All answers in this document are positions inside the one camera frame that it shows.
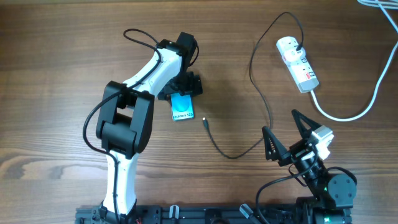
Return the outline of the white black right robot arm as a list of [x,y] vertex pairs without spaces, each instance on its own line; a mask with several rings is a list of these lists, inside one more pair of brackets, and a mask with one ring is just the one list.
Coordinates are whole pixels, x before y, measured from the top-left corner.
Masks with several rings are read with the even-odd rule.
[[[292,116],[301,140],[290,147],[285,147],[269,127],[262,128],[266,159],[281,167],[295,167],[297,172],[268,182],[257,191],[256,215],[262,223],[351,223],[358,180],[342,167],[327,168],[323,163],[330,155],[333,131],[297,110],[292,110]],[[291,204],[261,206],[259,197],[265,188],[290,179],[308,187],[312,196],[299,197]]]

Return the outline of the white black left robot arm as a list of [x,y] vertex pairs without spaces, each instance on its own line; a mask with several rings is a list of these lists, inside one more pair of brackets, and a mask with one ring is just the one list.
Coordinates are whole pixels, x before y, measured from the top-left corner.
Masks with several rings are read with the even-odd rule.
[[[151,46],[152,58],[131,78],[109,82],[102,101],[86,118],[82,136],[87,146],[106,156],[108,186],[95,220],[102,223],[139,223],[135,180],[137,160],[151,133],[155,100],[169,101],[175,121],[194,117],[194,96],[201,95],[200,76],[188,71],[199,54],[193,35],[181,32],[175,42],[164,39]],[[87,128],[98,113],[96,137],[101,148],[87,138]]]

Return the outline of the Galaxy S25 smartphone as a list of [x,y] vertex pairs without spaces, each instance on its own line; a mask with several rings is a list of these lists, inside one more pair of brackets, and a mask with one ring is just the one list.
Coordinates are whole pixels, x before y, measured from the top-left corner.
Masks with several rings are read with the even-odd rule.
[[171,94],[170,102],[172,119],[174,121],[183,121],[195,117],[192,97],[190,95],[181,96],[179,93]]

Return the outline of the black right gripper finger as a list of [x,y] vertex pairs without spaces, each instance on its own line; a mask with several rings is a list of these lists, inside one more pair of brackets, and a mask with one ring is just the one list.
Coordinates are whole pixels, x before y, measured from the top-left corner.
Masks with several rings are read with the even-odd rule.
[[316,129],[321,127],[319,123],[306,117],[298,110],[292,110],[292,116],[303,139],[308,139],[312,131],[315,131]]
[[282,161],[288,158],[288,151],[284,145],[274,136],[272,131],[264,126],[262,128],[262,134],[265,145],[265,155],[267,160]]

